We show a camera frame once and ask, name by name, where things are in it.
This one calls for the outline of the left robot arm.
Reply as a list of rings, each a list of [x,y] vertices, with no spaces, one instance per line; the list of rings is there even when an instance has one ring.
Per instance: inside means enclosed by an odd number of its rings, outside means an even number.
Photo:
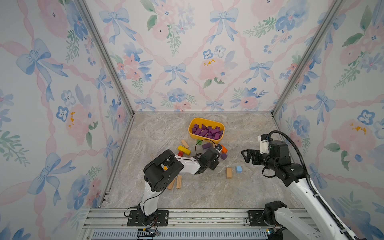
[[[144,168],[145,190],[138,205],[138,223],[146,226],[155,221],[160,195],[179,174],[199,175],[208,168],[214,170],[219,164],[222,149],[221,145],[217,145],[189,158],[176,156],[171,150],[166,150],[147,164]]]

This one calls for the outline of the purple small brick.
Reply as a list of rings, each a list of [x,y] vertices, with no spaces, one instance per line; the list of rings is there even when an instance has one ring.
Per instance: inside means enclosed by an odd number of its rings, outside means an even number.
[[[226,160],[227,157],[228,157],[227,154],[225,154],[225,153],[221,154],[221,159],[222,159],[222,160]]]

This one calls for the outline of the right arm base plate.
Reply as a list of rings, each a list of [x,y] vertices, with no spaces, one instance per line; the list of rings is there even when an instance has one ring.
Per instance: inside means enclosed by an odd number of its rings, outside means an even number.
[[[267,227],[269,226],[265,221],[265,214],[263,210],[249,210],[247,211],[248,218],[246,223],[250,227]]]

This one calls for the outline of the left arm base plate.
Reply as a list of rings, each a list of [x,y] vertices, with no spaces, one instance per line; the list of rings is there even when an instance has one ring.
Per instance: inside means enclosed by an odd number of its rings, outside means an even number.
[[[169,222],[168,210],[157,210],[153,214],[146,216],[144,212],[132,210],[128,215],[127,226],[129,227],[166,227]]]

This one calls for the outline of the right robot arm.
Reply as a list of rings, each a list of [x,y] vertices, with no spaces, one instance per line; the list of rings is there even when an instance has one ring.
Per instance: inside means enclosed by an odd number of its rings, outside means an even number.
[[[259,150],[241,152],[246,163],[272,170],[274,177],[300,200],[316,224],[313,228],[281,201],[267,203],[260,217],[249,215],[250,223],[263,222],[269,226],[282,226],[300,240],[356,240],[358,236],[342,222],[314,186],[303,165],[293,163],[289,147],[283,141],[260,141]]]

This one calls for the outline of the purple long brick top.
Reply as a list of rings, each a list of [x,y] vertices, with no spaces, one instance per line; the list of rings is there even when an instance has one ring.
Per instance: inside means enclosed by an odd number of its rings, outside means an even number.
[[[212,147],[212,143],[206,143],[202,145],[203,150],[209,149]]]

